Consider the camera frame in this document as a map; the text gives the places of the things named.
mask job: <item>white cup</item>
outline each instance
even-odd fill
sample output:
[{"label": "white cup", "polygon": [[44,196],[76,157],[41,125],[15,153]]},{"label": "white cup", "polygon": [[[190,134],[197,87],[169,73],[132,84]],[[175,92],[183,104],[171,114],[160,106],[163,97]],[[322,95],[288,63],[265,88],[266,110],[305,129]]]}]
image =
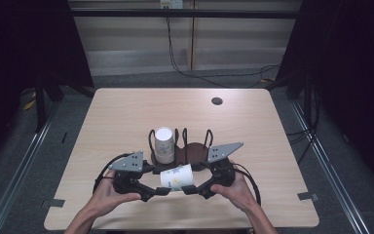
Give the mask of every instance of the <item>white cup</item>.
[{"label": "white cup", "polygon": [[182,186],[194,185],[191,165],[163,171],[160,173],[160,180],[162,187],[171,188],[172,191],[181,191]]},{"label": "white cup", "polygon": [[174,161],[174,139],[170,128],[161,127],[155,131],[154,151],[160,163],[169,164]]}]

